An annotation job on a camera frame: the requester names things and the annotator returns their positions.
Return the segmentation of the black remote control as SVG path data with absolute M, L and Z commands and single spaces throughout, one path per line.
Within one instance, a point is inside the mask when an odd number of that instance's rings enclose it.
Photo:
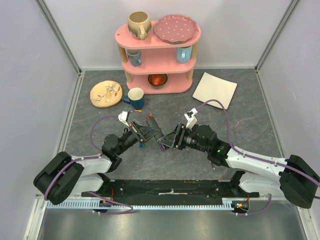
M 146 120 L 146 124 L 149 126 L 149 127 L 156 127 L 156 128 L 160 128 L 158 123 L 156 122 L 155 118 L 152 116 L 151 118 L 148 118 Z M 160 130 L 158 133 L 156 133 L 156 136 L 154 137 L 156 142 L 158 139 L 162 138 L 164 136 L 162 130 Z

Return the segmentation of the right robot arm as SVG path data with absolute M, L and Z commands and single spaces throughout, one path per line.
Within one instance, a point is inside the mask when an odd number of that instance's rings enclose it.
M 188 128 L 179 123 L 157 142 L 167 148 L 195 149 L 206 153 L 215 166 L 238 169 L 229 184 L 229 191 L 235 197 L 244 193 L 284 197 L 298 207 L 309 209 L 320 186 L 320 177 L 301 157 L 277 158 L 246 152 L 218 139 L 209 125 Z

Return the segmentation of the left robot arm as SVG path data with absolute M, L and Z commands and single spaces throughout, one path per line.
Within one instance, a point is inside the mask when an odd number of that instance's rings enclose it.
M 122 136 L 105 137 L 101 153 L 89 156 L 72 156 L 59 152 L 33 180 L 33 185 L 45 200 L 58 205 L 70 195 L 91 191 L 99 197 L 110 191 L 106 173 L 113 172 L 122 162 L 120 155 L 136 143 L 145 143 L 160 133 L 156 124 L 151 126 L 131 122 Z

